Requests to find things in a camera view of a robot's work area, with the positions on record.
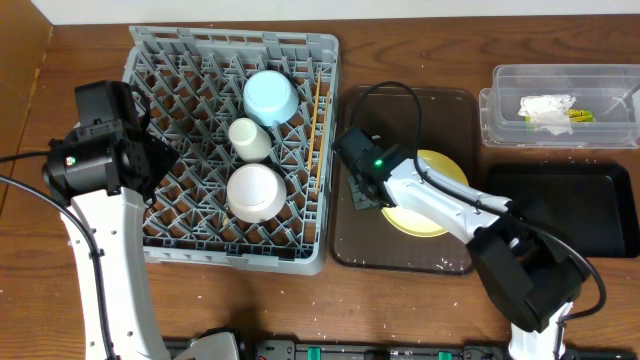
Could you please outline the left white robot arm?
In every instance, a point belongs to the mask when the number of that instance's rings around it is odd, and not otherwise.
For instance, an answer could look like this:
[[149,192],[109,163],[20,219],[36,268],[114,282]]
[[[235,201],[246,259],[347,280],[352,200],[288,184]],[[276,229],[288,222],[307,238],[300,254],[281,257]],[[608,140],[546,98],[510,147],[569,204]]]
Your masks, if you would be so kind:
[[42,168],[74,252],[89,359],[167,359],[143,251],[144,213],[179,154],[148,133],[149,102],[121,81],[75,90],[79,123]]

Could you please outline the white napkin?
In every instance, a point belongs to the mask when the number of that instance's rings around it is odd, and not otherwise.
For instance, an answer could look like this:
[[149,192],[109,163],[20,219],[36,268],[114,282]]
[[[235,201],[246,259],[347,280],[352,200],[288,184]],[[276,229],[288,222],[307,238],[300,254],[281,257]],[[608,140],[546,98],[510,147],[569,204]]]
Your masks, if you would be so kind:
[[534,129],[553,135],[572,134],[568,111],[575,102],[576,98],[568,94],[525,96],[520,100],[518,114]]

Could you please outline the yellow green snack wrapper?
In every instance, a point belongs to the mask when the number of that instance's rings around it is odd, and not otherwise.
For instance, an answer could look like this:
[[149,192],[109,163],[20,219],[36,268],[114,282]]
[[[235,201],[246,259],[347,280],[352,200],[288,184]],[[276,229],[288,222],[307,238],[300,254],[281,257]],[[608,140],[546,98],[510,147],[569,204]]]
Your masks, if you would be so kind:
[[523,116],[526,122],[539,124],[593,123],[596,121],[592,111],[573,108],[547,111],[520,110],[518,114]]

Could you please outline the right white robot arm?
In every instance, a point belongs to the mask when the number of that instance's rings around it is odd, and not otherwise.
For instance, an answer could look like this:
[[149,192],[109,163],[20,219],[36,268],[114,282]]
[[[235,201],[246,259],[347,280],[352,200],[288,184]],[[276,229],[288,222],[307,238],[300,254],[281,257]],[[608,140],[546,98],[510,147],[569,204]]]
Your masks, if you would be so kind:
[[587,275],[574,249],[516,217],[509,199],[457,182],[399,145],[383,149],[359,128],[332,148],[368,200],[418,213],[465,245],[487,295],[512,325],[511,358],[564,355],[564,328]]

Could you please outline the yellow plate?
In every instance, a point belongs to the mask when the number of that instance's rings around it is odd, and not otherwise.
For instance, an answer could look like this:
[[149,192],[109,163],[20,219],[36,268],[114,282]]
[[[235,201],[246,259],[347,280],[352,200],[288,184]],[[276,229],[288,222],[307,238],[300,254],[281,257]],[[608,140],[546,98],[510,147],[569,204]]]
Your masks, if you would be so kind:
[[[418,155],[440,173],[464,185],[469,184],[462,169],[446,155],[431,150],[419,150]],[[414,237],[432,238],[447,233],[437,223],[408,209],[387,207],[382,209],[382,214],[397,230]]]

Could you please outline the white cup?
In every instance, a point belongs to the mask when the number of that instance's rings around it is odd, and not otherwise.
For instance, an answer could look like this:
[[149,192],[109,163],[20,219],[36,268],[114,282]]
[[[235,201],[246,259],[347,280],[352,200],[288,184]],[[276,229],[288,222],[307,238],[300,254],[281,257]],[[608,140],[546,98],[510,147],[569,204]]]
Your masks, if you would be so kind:
[[236,153],[248,163],[264,160],[272,146],[267,132],[249,118],[238,118],[231,123],[229,139]]

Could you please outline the light blue bowl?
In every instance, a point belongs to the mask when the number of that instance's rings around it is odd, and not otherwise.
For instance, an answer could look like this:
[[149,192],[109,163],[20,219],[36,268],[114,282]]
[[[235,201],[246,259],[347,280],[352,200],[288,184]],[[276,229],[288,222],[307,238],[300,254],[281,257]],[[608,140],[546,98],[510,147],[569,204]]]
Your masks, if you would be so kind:
[[243,104],[250,119],[260,126],[273,127],[294,117],[299,97],[285,75],[264,70],[247,80],[243,90]]

